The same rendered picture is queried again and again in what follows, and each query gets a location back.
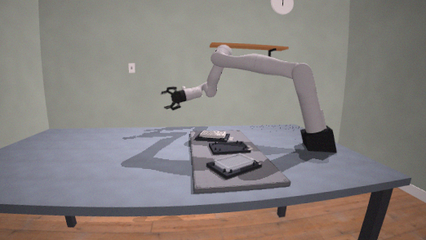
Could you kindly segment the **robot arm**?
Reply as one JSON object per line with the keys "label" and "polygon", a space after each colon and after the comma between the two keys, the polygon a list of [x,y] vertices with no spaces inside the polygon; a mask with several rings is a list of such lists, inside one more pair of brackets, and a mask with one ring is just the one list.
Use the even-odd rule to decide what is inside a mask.
{"label": "robot arm", "polygon": [[209,73],[207,82],[194,88],[185,89],[185,87],[182,87],[186,95],[186,101],[201,97],[203,90],[206,96],[215,96],[217,84],[224,68],[279,75],[293,79],[306,132],[316,133],[326,129],[324,113],[319,103],[313,72],[309,65],[285,62],[259,54],[232,56],[232,51],[227,45],[220,45],[216,48],[211,56],[211,62],[214,65]]}

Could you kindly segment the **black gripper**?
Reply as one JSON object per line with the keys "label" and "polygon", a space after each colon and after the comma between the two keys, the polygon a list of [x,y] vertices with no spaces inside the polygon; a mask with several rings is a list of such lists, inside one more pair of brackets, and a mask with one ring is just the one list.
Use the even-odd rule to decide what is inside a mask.
{"label": "black gripper", "polygon": [[[171,90],[171,89],[173,89],[173,90],[175,90],[173,93],[172,92],[170,92],[169,90]],[[180,108],[181,106],[180,106],[180,103],[181,102],[185,102],[187,99],[186,99],[186,95],[185,95],[185,92],[184,92],[184,90],[181,90],[181,91],[176,91],[176,87],[168,87],[167,89],[166,89],[166,91],[162,91],[162,93],[161,93],[161,95],[162,94],[166,94],[166,93],[169,93],[169,94],[171,94],[171,100],[174,102],[172,102],[172,104],[171,104],[171,106],[169,105],[169,106],[166,106],[166,107],[164,107],[164,109],[172,109],[172,110],[175,110],[175,109],[178,109],[178,108]],[[174,105],[175,105],[175,103],[177,103],[177,106],[176,107],[173,107]]]}

